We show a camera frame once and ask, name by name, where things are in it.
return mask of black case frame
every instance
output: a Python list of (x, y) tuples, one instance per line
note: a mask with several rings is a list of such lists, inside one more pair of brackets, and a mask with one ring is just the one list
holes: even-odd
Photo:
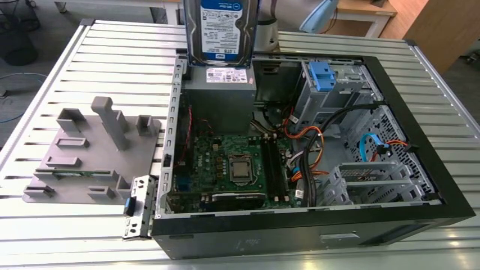
[[(474, 217), (475, 212), (440, 160), (376, 57), (268, 53), (276, 56), (330, 57), (363, 61), (386, 98), (442, 205), (364, 208), (238, 216), (198, 215), (155, 219), (152, 237), (172, 259), (286, 253), (358, 246), (387, 245), (427, 230)], [(323, 238), (354, 233), (359, 238)]]

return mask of blue drive bay latch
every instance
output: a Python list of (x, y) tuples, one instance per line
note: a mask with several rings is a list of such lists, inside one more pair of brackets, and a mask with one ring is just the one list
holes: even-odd
[(335, 79), (335, 71), (327, 62), (311, 62), (310, 72), (316, 84), (319, 92), (330, 92), (334, 90), (338, 80)]

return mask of hard drive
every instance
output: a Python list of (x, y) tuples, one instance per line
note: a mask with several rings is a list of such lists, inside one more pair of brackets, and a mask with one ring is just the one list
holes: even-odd
[(191, 65), (247, 67), (259, 0), (184, 0)]

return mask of label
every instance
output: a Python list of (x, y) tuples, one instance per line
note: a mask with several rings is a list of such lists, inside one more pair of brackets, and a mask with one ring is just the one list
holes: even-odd
[(303, 190), (295, 190), (295, 198), (303, 199)]
[(291, 115), (288, 119), (291, 119), (295, 124), (299, 122), (299, 119), (294, 115)]
[(232, 67), (210, 67), (207, 83), (247, 83), (247, 69)]
[(202, 1), (202, 52), (211, 53), (215, 59), (228, 59), (238, 55), (240, 47), (240, 29), (236, 26), (242, 18), (240, 3), (220, 0)]

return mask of metal table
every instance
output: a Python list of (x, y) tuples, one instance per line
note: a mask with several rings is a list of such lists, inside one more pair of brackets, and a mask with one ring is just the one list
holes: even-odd
[[(124, 115), (166, 121), (176, 48), (184, 28), (96, 21), (82, 25), (0, 152), (0, 266), (92, 265), (118, 269), (471, 269), (480, 267), (480, 217), (372, 248), (171, 261), (154, 240), (123, 242), (120, 205), (27, 204), (31, 182), (56, 134), (62, 108), (92, 115), (108, 95)], [(420, 50), (399, 40), (280, 33), (284, 52), (376, 56), (464, 195), (480, 214), (480, 129)], [(152, 173), (160, 173), (163, 136)]]

